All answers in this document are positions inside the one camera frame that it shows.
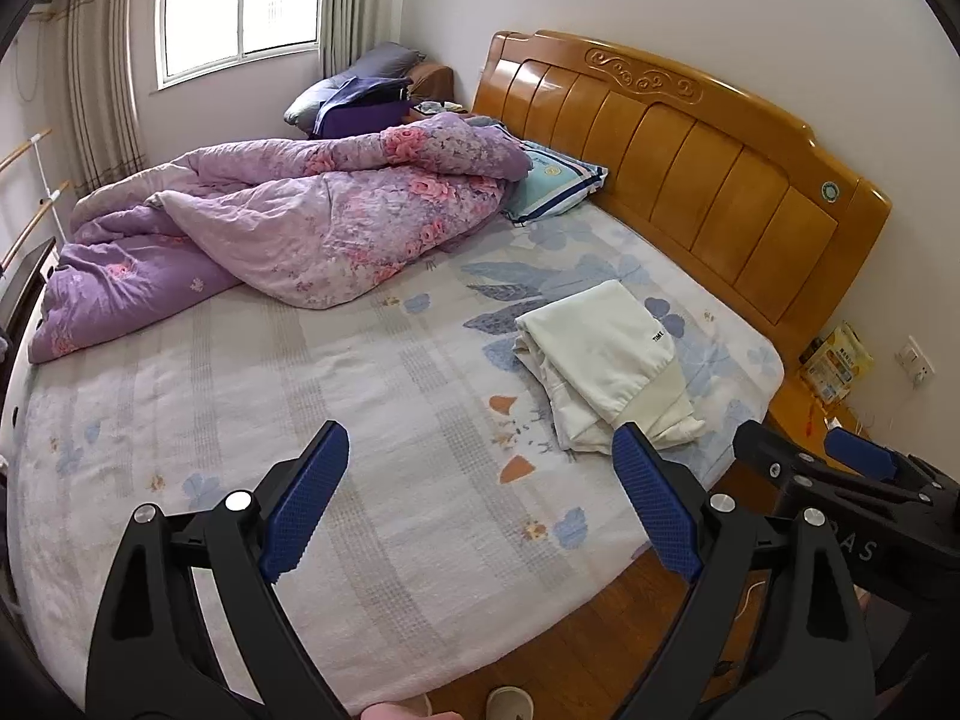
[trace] white folded clothing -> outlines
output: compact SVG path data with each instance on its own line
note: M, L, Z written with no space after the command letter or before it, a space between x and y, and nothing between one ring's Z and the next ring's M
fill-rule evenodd
M704 434L673 338L618 281L517 318L514 353L550 398L560 448L610 454L635 422L656 448Z

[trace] wall outlet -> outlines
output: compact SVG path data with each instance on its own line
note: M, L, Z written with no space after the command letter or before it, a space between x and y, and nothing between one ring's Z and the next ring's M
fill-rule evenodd
M894 355L896 362L913 383L914 388L928 380L936 371L929 357L923 354L923 349L913 336L906 337L906 343Z

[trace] patterned bedspread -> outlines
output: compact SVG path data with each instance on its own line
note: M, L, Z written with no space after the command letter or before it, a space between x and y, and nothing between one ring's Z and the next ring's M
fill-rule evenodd
M558 450L514 319L618 278L674 336L709 432L664 454L705 484L782 377L771 344L634 232L585 203L314 312L238 287L42 365L13 458L11 547L42 661L80 701L99 595L134 507L252 488L327 418L349 472L277 595L350 710L494 661L612 581L646 544L610 461ZM216 601L224 673L255 695Z

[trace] round sticker on headboard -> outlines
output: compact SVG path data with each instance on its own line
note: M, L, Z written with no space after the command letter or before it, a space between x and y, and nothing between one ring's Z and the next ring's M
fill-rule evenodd
M820 194L827 202L836 202L837 197L840 196L840 187L832 181L824 181L824 185L820 188Z

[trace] light blue pillow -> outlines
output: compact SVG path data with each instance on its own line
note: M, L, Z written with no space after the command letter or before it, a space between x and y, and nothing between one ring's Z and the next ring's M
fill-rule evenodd
M520 141L534 167L517 184L504 213L523 223L569 211L588 194L603 188L610 172L539 143Z

